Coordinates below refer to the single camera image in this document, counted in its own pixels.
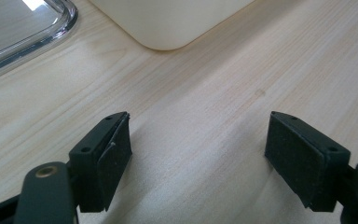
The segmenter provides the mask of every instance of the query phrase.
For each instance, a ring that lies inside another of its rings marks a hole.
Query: glass lid
[[[0,74],[47,50],[76,19],[67,0],[0,0]]]

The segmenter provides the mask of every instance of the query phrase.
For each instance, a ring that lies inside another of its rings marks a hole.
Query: light wood surface
[[[271,110],[358,163],[358,1],[256,0],[188,46],[153,51],[90,2],[58,47],[0,77],[0,202],[100,119],[131,113],[109,210],[81,223],[339,223],[304,209],[264,154]]]

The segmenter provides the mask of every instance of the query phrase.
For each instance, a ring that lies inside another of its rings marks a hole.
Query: metal rivet
[[[54,175],[55,173],[57,173],[57,171],[58,171],[57,166],[43,167],[36,172],[36,177],[45,178],[45,177]]]

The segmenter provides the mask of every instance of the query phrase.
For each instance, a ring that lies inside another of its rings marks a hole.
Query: wooden table
[[[257,0],[166,52],[74,3],[72,35],[0,77],[0,202],[128,111],[133,156],[109,211],[81,223],[339,223],[339,204],[304,209],[263,155],[276,110],[358,163],[358,1]]]

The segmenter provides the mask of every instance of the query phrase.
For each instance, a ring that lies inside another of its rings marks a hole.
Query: black clamp
[[[31,170],[21,195],[0,203],[0,223],[78,223],[82,213],[107,210],[131,157],[130,114],[101,120],[69,153],[68,163]]]
[[[339,201],[341,223],[358,223],[358,164],[348,165],[345,147],[301,119],[272,112],[265,155],[305,207],[333,212]]]

